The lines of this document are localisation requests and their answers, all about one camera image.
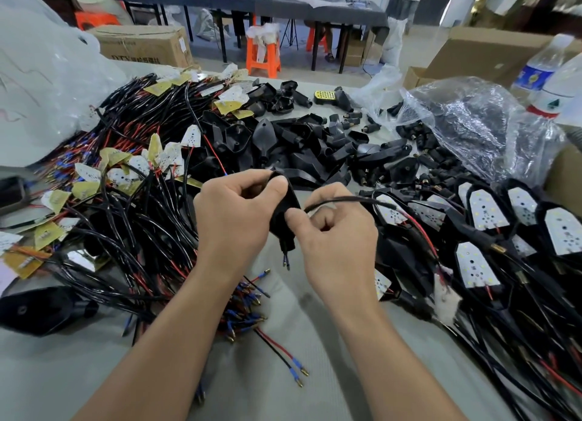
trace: person's left hand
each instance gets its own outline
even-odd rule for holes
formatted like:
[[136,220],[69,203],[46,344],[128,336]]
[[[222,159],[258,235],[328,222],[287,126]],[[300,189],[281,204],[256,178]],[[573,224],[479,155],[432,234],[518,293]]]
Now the person's left hand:
[[227,276],[233,287],[265,246],[269,221],[287,193],[287,179],[249,169],[202,185],[194,197],[200,239],[197,268]]

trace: blue bottle label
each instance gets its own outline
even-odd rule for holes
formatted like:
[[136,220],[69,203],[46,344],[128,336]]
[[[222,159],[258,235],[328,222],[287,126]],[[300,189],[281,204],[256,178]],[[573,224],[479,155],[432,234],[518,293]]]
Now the blue bottle label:
[[514,85],[530,91],[539,91],[552,74],[554,74],[553,71],[538,70],[526,65],[519,73]]

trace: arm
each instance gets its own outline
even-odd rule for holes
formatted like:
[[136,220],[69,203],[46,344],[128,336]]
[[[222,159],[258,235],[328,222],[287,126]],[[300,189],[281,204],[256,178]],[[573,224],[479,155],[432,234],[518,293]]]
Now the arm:
[[[306,206],[351,193],[340,183]],[[321,207],[311,218],[289,210],[307,278],[329,309],[356,363],[375,420],[465,421],[461,411],[387,320],[374,287],[378,231],[359,203]]]
[[265,245],[269,220],[287,192],[284,177],[262,190],[270,174],[249,170],[204,183],[194,199],[196,267],[73,420],[186,418],[222,311]]

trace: stool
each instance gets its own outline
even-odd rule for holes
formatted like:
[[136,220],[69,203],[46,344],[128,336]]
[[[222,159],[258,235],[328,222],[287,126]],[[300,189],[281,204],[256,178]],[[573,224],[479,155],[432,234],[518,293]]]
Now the stool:
[[121,25],[115,15],[111,13],[75,12],[77,27],[88,30],[100,25]]
[[271,79],[277,78],[277,71],[281,71],[281,58],[279,56],[279,42],[266,45],[266,62],[257,62],[258,45],[253,43],[251,38],[247,38],[247,70],[249,74],[253,69],[266,70]]
[[[309,36],[307,37],[307,45],[305,47],[305,50],[307,52],[310,52],[313,50],[313,39],[315,37],[316,37],[316,29],[310,28],[309,29]],[[325,35],[323,35],[323,37],[321,38],[319,45],[323,45],[325,53],[329,53],[329,49],[327,48],[327,42],[325,42]]]

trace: water bottle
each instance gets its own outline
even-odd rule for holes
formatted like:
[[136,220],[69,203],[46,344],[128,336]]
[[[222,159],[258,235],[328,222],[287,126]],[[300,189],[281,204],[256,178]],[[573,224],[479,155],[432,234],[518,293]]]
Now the water bottle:
[[533,100],[549,77],[560,68],[564,62],[564,50],[573,40],[571,35],[554,36],[552,42],[523,67],[509,90],[522,105],[528,106],[528,100]]
[[527,110],[557,117],[576,95],[582,93],[582,53],[566,62],[531,99]]

